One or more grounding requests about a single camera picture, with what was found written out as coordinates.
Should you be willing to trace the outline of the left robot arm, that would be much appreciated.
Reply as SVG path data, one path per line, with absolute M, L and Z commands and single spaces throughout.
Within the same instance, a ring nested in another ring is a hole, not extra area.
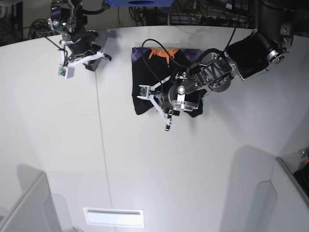
M 279 63 L 287 52 L 285 43 L 293 33 L 282 32 L 285 23 L 292 25 L 298 0 L 257 0 L 255 29 L 244 39 L 228 42 L 223 51 L 205 50 L 198 60 L 174 74 L 172 86 L 157 96 L 158 105 L 168 116 L 186 112 L 191 117 L 203 113 L 203 98 L 224 92 L 234 76 L 242 80 L 266 71 Z

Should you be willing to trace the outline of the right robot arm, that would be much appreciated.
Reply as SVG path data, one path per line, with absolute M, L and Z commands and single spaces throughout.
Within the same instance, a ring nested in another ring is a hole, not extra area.
M 98 33 L 86 30 L 88 15 L 98 15 L 111 7 L 103 1 L 98 10 L 86 10 L 81 0 L 54 0 L 50 5 L 48 24 L 51 30 L 62 35 L 62 41 L 75 56 L 92 55 L 100 50 L 94 41 Z

